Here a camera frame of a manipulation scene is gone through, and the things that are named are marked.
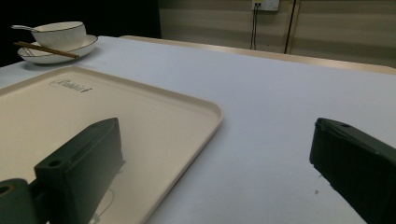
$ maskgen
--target chopsticks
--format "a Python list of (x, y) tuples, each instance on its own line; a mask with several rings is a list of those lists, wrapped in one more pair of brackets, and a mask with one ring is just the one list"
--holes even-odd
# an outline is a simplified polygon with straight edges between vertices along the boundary
[(75, 58), (75, 59), (79, 58), (79, 55), (77, 55), (77, 54), (64, 52), (64, 51), (60, 51), (57, 49), (49, 49), (49, 48), (41, 47), (41, 46), (34, 45), (34, 44), (29, 44), (29, 43), (22, 42), (22, 41), (15, 42), (14, 45), (23, 47), (23, 48), (27, 48), (27, 49), (36, 49), (36, 50), (41, 50), (41, 51), (45, 51), (48, 53), (59, 54), (59, 55), (63, 55), (63, 56), (70, 57), (70, 58)]

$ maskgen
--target beige tray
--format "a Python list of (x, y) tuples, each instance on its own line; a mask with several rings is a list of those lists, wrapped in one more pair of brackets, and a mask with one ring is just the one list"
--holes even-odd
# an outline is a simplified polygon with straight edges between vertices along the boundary
[(119, 118), (126, 164), (94, 216), (100, 223), (145, 222), (223, 117), (206, 100), (76, 66), (1, 89), (0, 108), (0, 180), (31, 182), (34, 166), (67, 140)]

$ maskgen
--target bowl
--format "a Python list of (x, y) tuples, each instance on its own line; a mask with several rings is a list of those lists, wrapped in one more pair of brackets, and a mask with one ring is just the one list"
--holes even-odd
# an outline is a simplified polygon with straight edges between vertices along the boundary
[(55, 22), (37, 26), (35, 29), (38, 32), (31, 33), (40, 46), (62, 51), (78, 49), (87, 36), (82, 21)]

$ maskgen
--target wire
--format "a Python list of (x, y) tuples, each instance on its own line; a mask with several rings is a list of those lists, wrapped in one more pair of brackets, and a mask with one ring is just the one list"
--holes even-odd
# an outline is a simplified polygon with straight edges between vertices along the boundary
[(259, 12), (259, 6), (260, 6), (260, 4), (257, 4), (257, 9), (256, 9), (256, 14), (255, 14), (255, 18), (254, 18), (254, 20), (256, 21), (256, 22), (254, 22), (254, 49), (256, 49), (256, 29), (257, 29), (257, 13)]
[(256, 20), (255, 20), (256, 18), (254, 17), (254, 14), (256, 12), (256, 9), (257, 9), (257, 3), (254, 5), (254, 8), (253, 8), (253, 23), (252, 23), (253, 26), (251, 28), (250, 49), (253, 48), (254, 25), (256, 23)]
[(113, 189), (108, 189), (108, 191), (110, 191), (111, 193), (111, 201), (108, 204), (108, 206), (98, 215), (99, 217), (111, 206), (111, 204), (113, 204), (114, 198), (116, 197), (116, 193), (114, 192)]
[(251, 28), (250, 49), (256, 49), (256, 30), (257, 30), (257, 12), (260, 3), (256, 3), (253, 8), (253, 27)]

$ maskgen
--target plate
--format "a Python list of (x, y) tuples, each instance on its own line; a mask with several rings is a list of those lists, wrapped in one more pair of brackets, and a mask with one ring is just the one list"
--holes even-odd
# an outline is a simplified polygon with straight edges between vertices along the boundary
[[(90, 53), (95, 47), (98, 40), (97, 36), (87, 35), (84, 43), (81, 47), (68, 51), (69, 53), (74, 53), (79, 55), (79, 58)], [(25, 61), (32, 63), (63, 63), (75, 60), (74, 58), (65, 57), (63, 55), (52, 54), (35, 49), (18, 49), (18, 55), (20, 55)]]

